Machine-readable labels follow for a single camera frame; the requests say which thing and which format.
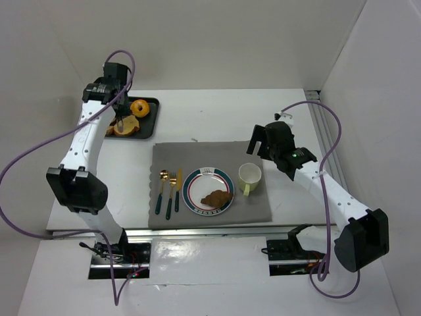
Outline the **brown croissant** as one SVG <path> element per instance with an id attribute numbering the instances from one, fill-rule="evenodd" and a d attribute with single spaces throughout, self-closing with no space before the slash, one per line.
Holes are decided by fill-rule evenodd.
<path id="1" fill-rule="evenodd" d="M 208 205 L 209 207 L 220 209 L 228 202 L 231 202 L 233 199 L 233 193 L 226 192 L 222 190 L 215 190 L 209 195 L 201 199 L 203 205 Z"/>

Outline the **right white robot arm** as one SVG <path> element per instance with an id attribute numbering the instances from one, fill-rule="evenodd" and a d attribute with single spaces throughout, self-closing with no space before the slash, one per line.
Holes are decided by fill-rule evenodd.
<path id="1" fill-rule="evenodd" d="M 300 184 L 320 203 L 327 202 L 330 217 L 340 235 L 334 251 L 341 265 L 354 273 L 389 252 L 389 219 L 381 209 L 370 210 L 357 201 L 329 174 L 316 156 L 305 147 L 296 147 L 287 123 L 278 121 L 256 125 L 247 148 L 253 154 L 276 164 L 277 169 Z"/>

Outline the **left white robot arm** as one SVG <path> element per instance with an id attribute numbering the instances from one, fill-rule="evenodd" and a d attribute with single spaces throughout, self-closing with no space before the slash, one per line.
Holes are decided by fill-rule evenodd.
<path id="1" fill-rule="evenodd" d="M 108 207 L 108 188 L 97 177 L 97 162 L 109 124 L 115 117 L 106 104 L 127 84 L 129 68 L 107 62 L 103 75 L 88 84 L 82 95 L 79 124 L 59 167 L 50 168 L 46 179 L 60 205 L 77 214 L 94 231 L 98 251 L 111 249 L 123 255 L 128 247 L 125 230 L 116 223 Z"/>

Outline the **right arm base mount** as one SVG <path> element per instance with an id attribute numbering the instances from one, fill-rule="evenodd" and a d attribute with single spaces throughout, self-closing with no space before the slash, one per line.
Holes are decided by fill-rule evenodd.
<path id="1" fill-rule="evenodd" d="M 310 224 L 302 224 L 287 233 L 282 240 L 267 240 L 266 247 L 260 251 L 268 258 L 271 277 L 287 275 L 308 275 L 313 267 L 317 267 L 325 253 L 304 250 L 298 235 L 306 228 L 314 228 Z"/>

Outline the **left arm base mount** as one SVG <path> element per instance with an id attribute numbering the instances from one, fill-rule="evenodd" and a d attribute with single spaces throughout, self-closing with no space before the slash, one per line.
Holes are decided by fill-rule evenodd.
<path id="1" fill-rule="evenodd" d="M 149 264 L 151 259 L 151 243 L 126 244 L 125 250 L 112 245 L 112 260 L 106 244 L 96 243 L 89 246 L 80 242 L 79 246 L 92 252 L 88 279 L 105 280 L 111 278 L 114 271 L 115 279 L 149 278 Z"/>

